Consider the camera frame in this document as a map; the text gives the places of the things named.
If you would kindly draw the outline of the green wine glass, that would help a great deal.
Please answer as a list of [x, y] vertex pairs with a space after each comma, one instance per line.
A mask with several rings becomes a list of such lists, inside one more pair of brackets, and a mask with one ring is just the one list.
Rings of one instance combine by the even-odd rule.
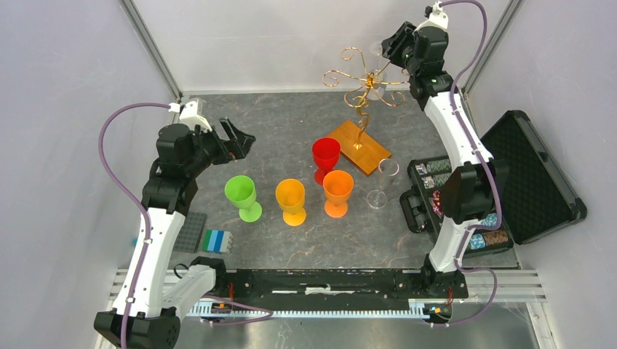
[[237, 175], [227, 181], [224, 187], [226, 198], [239, 210], [244, 222], [256, 222], [262, 215], [257, 202], [255, 183], [246, 175]]

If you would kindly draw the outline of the yellow wine glass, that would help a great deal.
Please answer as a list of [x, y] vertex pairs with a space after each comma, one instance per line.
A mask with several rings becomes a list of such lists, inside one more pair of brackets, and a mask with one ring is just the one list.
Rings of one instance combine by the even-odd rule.
[[281, 181], [276, 187], [275, 197], [286, 224], [295, 227], [305, 222], [306, 191], [302, 182], [292, 178]]

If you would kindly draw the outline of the red wine glass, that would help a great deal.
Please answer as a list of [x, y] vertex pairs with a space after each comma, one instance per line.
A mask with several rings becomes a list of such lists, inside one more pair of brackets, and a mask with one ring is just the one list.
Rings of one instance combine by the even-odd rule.
[[315, 141], [312, 145], [311, 153], [314, 163], [317, 166], [314, 179], [317, 184], [322, 185], [325, 175], [333, 170], [340, 157], [341, 146], [339, 142], [330, 137], [323, 137]]

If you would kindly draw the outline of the clear champagne flute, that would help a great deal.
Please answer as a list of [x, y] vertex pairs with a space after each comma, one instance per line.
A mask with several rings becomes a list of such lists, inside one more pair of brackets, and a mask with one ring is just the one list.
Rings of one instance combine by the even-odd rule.
[[378, 164], [377, 187], [371, 190], [366, 197], [371, 209], [381, 209], [388, 202], [386, 191], [393, 184], [399, 174], [399, 164], [393, 159], [382, 159]]

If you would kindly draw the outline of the orange wine glass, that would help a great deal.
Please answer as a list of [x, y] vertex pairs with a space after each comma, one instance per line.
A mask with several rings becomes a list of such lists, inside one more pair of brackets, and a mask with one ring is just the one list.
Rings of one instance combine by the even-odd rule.
[[346, 171], [333, 170], [325, 175], [323, 188], [325, 212], [332, 218], [342, 218], [348, 211], [347, 201], [354, 189], [354, 179]]

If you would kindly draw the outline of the clear wine glass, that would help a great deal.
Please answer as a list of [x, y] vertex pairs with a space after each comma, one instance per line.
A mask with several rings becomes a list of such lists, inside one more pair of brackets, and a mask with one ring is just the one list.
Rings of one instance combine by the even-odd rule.
[[[381, 69], [388, 63], [387, 59], [382, 57], [382, 46], [380, 41], [374, 41], [369, 45], [369, 58], [367, 69], [370, 73], [378, 73], [377, 80], [385, 81], [387, 74], [381, 72]], [[368, 94], [368, 98], [371, 101], [378, 101], [380, 97], [383, 97], [387, 86], [382, 83], [375, 83], [374, 90]]]

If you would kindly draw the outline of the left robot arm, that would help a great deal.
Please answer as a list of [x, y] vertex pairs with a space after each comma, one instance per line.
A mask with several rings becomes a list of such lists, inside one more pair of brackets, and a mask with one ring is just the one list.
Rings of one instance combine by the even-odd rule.
[[223, 140], [203, 122], [159, 130], [157, 158], [138, 200], [141, 222], [127, 276], [112, 308], [95, 316], [94, 328], [118, 348], [173, 348], [180, 323], [208, 293], [228, 288], [222, 260], [197, 257], [168, 291], [164, 280], [178, 234], [197, 192], [197, 177], [211, 165], [244, 159], [255, 136], [220, 119]]

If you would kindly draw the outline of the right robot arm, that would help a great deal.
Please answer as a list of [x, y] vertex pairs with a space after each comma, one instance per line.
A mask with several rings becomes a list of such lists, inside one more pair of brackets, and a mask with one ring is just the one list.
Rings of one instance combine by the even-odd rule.
[[463, 254], [472, 233], [489, 228], [482, 221], [501, 212], [499, 195], [509, 172], [481, 143], [464, 113], [457, 80], [444, 69], [448, 44], [444, 28], [409, 22], [382, 42], [383, 57], [409, 73], [410, 94], [436, 127], [452, 167], [440, 191], [444, 217], [437, 242], [421, 268], [421, 289], [430, 297], [464, 280]]

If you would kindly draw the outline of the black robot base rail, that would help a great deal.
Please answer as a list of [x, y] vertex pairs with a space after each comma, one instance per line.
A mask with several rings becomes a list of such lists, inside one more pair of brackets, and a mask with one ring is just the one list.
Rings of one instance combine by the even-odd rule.
[[466, 299], [462, 273], [429, 283], [420, 270], [236, 269], [227, 270], [209, 292], [273, 311], [405, 310], [409, 300]]

